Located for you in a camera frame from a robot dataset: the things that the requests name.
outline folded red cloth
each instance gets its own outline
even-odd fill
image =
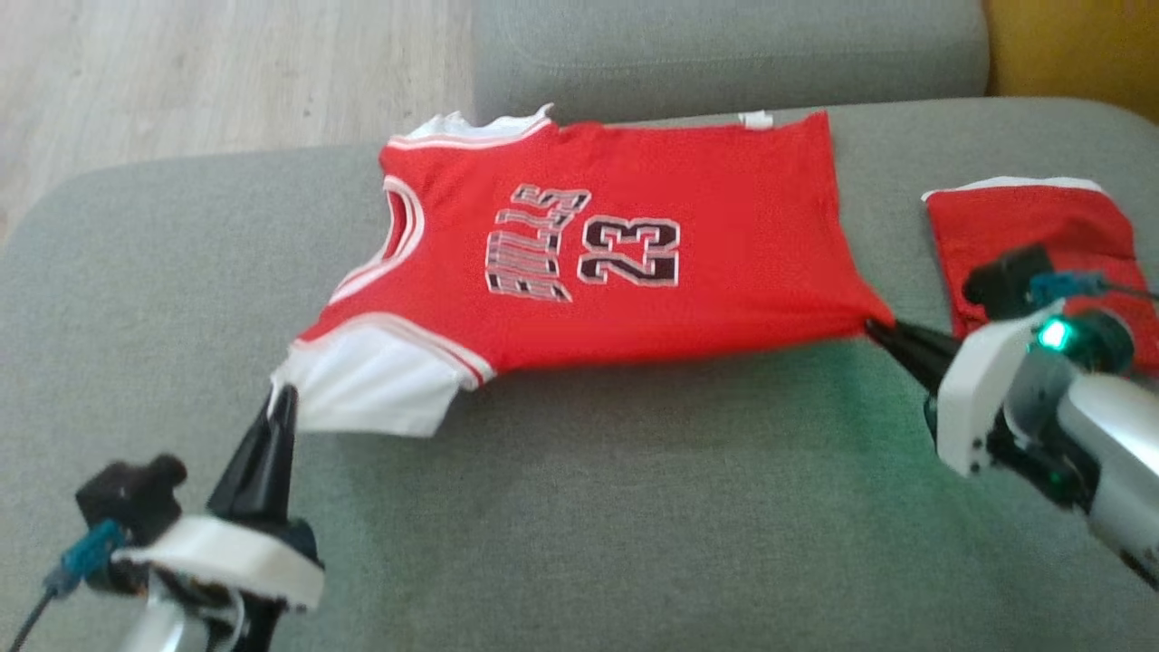
[[[1147,286],[1135,258],[1130,220],[1092,181],[1001,176],[923,198],[949,285],[956,336],[986,322],[982,306],[962,295],[970,271],[1036,242],[1045,247],[1056,270],[1100,270],[1110,283]],[[1121,316],[1135,336],[1136,367],[1159,372],[1159,317],[1150,300],[1121,293],[1076,298],[1067,301],[1066,312],[1091,306]]]

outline blue cable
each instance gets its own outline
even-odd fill
[[[36,621],[52,600],[64,600],[85,578],[108,565],[112,551],[125,544],[125,534],[116,521],[102,521],[60,556],[60,564],[44,578],[44,595],[16,632],[8,652],[20,652]]]
[[[1101,271],[1055,271],[1030,278],[1030,300],[1047,307],[1058,299],[1101,296],[1114,288]]]

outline gray couch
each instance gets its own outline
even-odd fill
[[[874,2],[896,20],[847,14],[847,47],[807,31],[839,16],[799,2],[771,3],[780,22],[763,2],[649,2],[599,42],[551,5],[512,23],[530,1],[480,3],[480,112],[555,100],[568,118],[661,118],[984,82],[970,2]],[[736,42],[752,52],[705,60]],[[545,50],[561,58],[520,58]],[[898,315],[948,328],[920,193],[999,174],[1098,180],[1159,278],[1159,130],[1144,119],[1073,100],[830,110],[841,224]],[[28,215],[0,257],[0,632],[76,536],[71,493],[105,462],[175,453],[181,499],[204,500],[286,343],[384,236],[379,145],[99,171]],[[513,375],[460,397],[433,440],[304,438],[293,508],[319,533],[328,587],[275,649],[1154,650],[1154,595],[1013,475],[943,468],[921,398],[850,342]],[[136,608],[82,593],[28,650],[111,649]]]

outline wooden floor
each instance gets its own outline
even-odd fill
[[[469,109],[471,1],[0,0],[0,242],[90,169]]]

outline number 23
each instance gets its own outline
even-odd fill
[[[614,243],[643,242],[642,259],[614,249]],[[607,283],[615,273],[636,285],[675,286],[680,280],[680,225],[671,219],[622,219],[597,214],[583,225],[583,243],[588,252],[580,256],[580,279],[584,283]]]

